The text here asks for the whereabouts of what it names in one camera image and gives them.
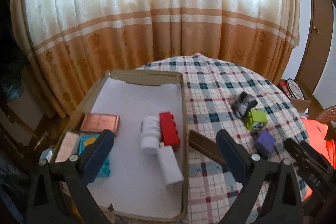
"table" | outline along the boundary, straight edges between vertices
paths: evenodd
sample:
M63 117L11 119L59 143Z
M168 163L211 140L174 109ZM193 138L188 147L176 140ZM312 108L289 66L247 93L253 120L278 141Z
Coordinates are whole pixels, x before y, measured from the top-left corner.
M293 138L307 140L305 126L290 100L270 81L244 67L199 53L177 56L146 64L139 69L178 71L184 77L187 130L195 130L215 140L218 130L224 128L250 154L256 133L249 132L236 118L230 107L234 96L245 91L257 98L255 109L267 113L266 128L276 139L271 161L290 158L283 141ZM306 184L298 177L302 200ZM257 216L263 204L268 184L265 182L249 222ZM184 223L216 223L229 210L242 185L236 183L230 172L193 148L189 148L189 208Z

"wooden cabinet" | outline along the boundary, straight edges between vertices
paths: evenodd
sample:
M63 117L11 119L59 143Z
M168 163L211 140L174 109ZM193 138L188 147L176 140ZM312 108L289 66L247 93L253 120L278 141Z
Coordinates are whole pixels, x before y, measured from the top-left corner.
M311 0L310 32L295 80L311 97L325 67L333 33L331 0Z

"wooden stick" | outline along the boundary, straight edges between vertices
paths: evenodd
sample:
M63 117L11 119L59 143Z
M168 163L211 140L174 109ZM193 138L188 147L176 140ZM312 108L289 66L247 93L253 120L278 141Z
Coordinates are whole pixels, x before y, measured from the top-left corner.
M225 160L216 143L209 138L199 134L194 130L189 131L189 145L195 150L207 156L209 159L215 161L221 166L225 166Z

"black and white toy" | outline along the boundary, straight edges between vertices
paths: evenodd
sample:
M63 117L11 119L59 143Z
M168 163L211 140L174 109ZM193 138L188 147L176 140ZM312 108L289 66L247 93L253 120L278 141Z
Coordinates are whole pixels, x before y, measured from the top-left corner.
M242 119L257 104L258 102L256 98L243 91L236 97L234 102L231 104L231 109L238 119Z

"beige curtain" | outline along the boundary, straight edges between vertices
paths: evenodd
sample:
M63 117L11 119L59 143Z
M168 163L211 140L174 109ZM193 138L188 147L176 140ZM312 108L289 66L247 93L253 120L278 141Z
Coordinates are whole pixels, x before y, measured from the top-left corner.
M106 69L200 52L274 83L298 45L300 0L10 0L13 31L64 116Z

